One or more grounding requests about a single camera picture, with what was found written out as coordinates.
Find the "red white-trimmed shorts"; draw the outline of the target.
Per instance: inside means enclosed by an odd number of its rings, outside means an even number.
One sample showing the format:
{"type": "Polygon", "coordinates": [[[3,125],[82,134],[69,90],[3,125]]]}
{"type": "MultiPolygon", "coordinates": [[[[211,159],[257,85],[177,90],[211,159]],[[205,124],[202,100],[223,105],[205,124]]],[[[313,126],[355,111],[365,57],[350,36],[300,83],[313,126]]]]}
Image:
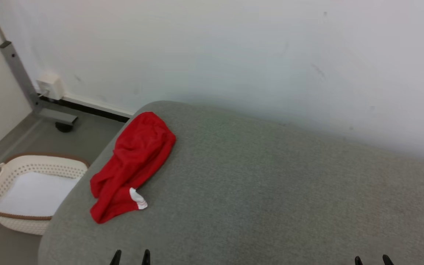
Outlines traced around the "red white-trimmed shorts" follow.
{"type": "Polygon", "coordinates": [[[140,188],[165,163],[176,136],[153,112],[136,116],[118,136],[111,159],[90,181],[96,203],[90,214],[102,224],[148,204],[140,188]]]}

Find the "cream perforated laundry basket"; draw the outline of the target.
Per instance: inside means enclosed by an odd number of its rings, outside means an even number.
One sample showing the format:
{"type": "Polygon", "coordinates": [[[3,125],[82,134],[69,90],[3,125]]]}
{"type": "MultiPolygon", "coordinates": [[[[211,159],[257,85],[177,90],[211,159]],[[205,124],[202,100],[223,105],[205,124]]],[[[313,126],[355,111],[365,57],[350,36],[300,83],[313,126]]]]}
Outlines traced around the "cream perforated laundry basket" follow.
{"type": "Polygon", "coordinates": [[[22,153],[0,163],[0,224],[43,235],[88,168],[81,158],[54,153],[22,153]]]}

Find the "grey fabric sofa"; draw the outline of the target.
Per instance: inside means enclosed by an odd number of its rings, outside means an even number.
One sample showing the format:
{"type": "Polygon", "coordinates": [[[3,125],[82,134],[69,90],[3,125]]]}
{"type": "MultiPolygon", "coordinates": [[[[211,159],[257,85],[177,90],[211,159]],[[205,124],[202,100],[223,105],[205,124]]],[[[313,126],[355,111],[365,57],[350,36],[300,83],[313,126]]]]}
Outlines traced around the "grey fabric sofa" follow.
{"type": "Polygon", "coordinates": [[[96,224],[89,181],[108,144],[49,223],[39,265],[424,265],[424,160],[293,127],[155,101],[177,137],[139,192],[145,210],[96,224]]]}

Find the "white wall socket box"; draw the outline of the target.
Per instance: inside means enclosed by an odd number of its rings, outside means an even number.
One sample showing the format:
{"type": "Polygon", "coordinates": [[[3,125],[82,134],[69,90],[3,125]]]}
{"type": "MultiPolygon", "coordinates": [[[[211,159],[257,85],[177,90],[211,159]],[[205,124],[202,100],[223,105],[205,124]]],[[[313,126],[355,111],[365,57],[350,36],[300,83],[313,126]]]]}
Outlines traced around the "white wall socket box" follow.
{"type": "Polygon", "coordinates": [[[46,97],[52,100],[63,99],[65,91],[57,74],[47,72],[42,74],[36,81],[40,89],[39,97],[46,97]]]}

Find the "grey metal stand frame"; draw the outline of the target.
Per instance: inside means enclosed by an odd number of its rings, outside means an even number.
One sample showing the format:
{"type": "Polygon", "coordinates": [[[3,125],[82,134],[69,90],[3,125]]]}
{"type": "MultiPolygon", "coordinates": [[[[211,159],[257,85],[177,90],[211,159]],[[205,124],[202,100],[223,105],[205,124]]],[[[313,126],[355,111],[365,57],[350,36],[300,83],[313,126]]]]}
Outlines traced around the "grey metal stand frame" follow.
{"type": "Polygon", "coordinates": [[[41,119],[48,119],[54,122],[54,125],[58,131],[63,133],[72,131],[75,122],[78,120],[78,117],[72,114],[52,110],[44,106],[40,100],[39,94],[37,94],[37,91],[32,84],[29,75],[25,70],[25,67],[22,64],[22,61],[18,57],[14,45],[12,42],[7,40],[1,27],[0,37],[2,39],[2,43],[0,44],[0,52],[10,67],[13,77],[15,77],[15,80],[17,81],[25,98],[27,99],[32,112],[41,119]]]}

